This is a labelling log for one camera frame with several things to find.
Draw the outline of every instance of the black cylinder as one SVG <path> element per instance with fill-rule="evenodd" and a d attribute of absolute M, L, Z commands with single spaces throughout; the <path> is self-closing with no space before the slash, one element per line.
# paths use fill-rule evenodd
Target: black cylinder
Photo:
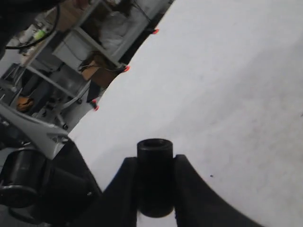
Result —
<path fill-rule="evenodd" d="M 169 140 L 143 140 L 137 145 L 139 211 L 161 218 L 173 211 L 173 145 Z"/>

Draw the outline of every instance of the shelving unit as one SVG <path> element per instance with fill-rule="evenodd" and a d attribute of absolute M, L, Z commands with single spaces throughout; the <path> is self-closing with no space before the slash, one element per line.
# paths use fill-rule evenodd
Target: shelving unit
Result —
<path fill-rule="evenodd" d="M 153 19 L 158 12 L 166 5 L 168 4 L 169 0 L 146 0 L 146 5 L 143 6 L 145 9 L 145 14 L 148 18 Z M 101 52 L 110 62 L 112 62 L 117 68 L 120 68 L 123 63 L 120 62 L 121 57 L 125 54 L 125 52 L 131 47 L 131 45 L 135 42 L 135 40 L 138 38 L 138 36 L 144 31 L 144 29 L 149 24 L 149 19 L 146 18 L 146 16 L 141 13 L 140 19 L 137 21 L 134 21 L 133 26 L 130 27 L 130 29 L 127 31 L 125 36 L 123 37 L 123 40 L 119 47 L 114 50 L 113 52 L 109 52 L 107 49 L 105 49 L 100 43 L 98 43 L 96 40 L 94 40 L 86 31 L 84 31 L 81 26 L 83 23 L 89 18 L 89 16 L 94 12 L 94 10 L 97 8 L 99 4 L 102 4 L 107 10 L 112 11 L 112 9 L 107 5 L 107 3 L 104 0 L 95 0 L 93 4 L 88 7 L 84 14 L 82 15 L 81 19 L 78 21 L 76 26 L 72 29 L 71 35 L 78 36 L 78 38 L 74 37 L 74 39 L 78 40 L 78 44 L 75 42 L 70 41 L 70 35 L 66 36 L 64 43 L 59 45 L 58 48 L 54 51 L 54 55 L 56 55 L 58 58 L 60 58 L 62 61 L 66 61 L 70 63 L 70 67 L 76 69 L 78 67 L 79 59 L 75 59 L 75 61 L 68 60 L 67 53 L 68 51 L 66 48 L 64 48 L 64 45 L 70 45 L 70 46 L 80 46 L 81 42 L 83 43 L 83 46 L 86 46 L 87 44 L 90 45 L 90 47 L 86 47 L 85 50 L 76 50 L 74 48 L 74 53 L 78 53 L 80 56 L 89 56 L 89 52 L 93 50 L 97 50 Z"/>

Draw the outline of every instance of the metal shelf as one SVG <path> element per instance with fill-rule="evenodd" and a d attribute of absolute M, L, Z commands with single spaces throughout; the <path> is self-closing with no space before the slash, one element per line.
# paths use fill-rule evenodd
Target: metal shelf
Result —
<path fill-rule="evenodd" d="M 87 34 L 82 28 L 77 27 L 74 29 L 81 35 L 88 43 L 90 43 L 93 47 L 95 47 L 98 51 L 100 51 L 107 59 L 109 59 L 112 63 L 114 63 L 117 67 L 120 67 L 120 63 L 113 59 L 113 57 L 104 49 L 100 44 L 98 44 L 89 34 Z"/>
<path fill-rule="evenodd" d="M 169 2 L 169 0 L 146 0 L 149 3 L 149 9 L 146 11 L 146 15 L 148 18 L 153 19 L 158 12 Z M 142 14 L 142 20 L 135 24 L 126 35 L 123 37 L 122 43 L 119 47 L 113 52 L 112 58 L 115 61 L 119 61 L 121 57 L 125 54 L 125 52 L 131 47 L 131 45 L 135 42 L 135 40 L 139 37 L 139 35 L 144 31 L 144 29 L 148 26 L 149 21 Z"/>

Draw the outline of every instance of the orange object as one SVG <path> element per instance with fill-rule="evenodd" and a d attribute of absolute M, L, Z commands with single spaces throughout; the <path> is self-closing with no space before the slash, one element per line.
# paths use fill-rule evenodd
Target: orange object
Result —
<path fill-rule="evenodd" d="M 129 71 L 130 68 L 131 68 L 131 67 L 130 67 L 129 65 L 127 65 L 127 66 L 125 67 L 125 69 L 123 70 L 123 72 Z"/>
<path fill-rule="evenodd" d="M 34 105 L 34 101 L 32 98 L 28 98 L 28 97 L 18 97 L 17 100 L 17 110 L 22 112 L 22 113 L 26 113 L 27 111 L 30 110 L 30 108 L 32 108 L 32 106 Z"/>
<path fill-rule="evenodd" d="M 159 31 L 160 31 L 159 29 L 155 29 L 155 30 L 153 31 L 153 34 L 155 35 L 155 34 L 157 34 Z"/>

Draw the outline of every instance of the metal rod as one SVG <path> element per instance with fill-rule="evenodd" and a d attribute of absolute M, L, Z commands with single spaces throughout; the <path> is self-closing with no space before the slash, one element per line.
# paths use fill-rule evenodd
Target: metal rod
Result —
<path fill-rule="evenodd" d="M 49 79 L 47 76 L 43 75 L 41 72 L 39 72 L 38 70 L 34 69 L 31 66 L 27 66 L 27 69 L 30 70 L 31 72 L 37 74 L 39 77 L 43 78 L 44 80 L 46 80 L 48 83 L 50 83 L 51 85 L 53 85 L 54 87 L 58 88 L 59 90 L 61 90 L 62 92 L 64 92 L 65 94 L 67 94 L 68 96 L 75 98 L 76 96 L 74 94 L 72 94 L 71 92 L 69 92 L 67 89 L 61 87 L 60 85 L 58 85 L 56 82 L 54 82 L 53 80 Z"/>

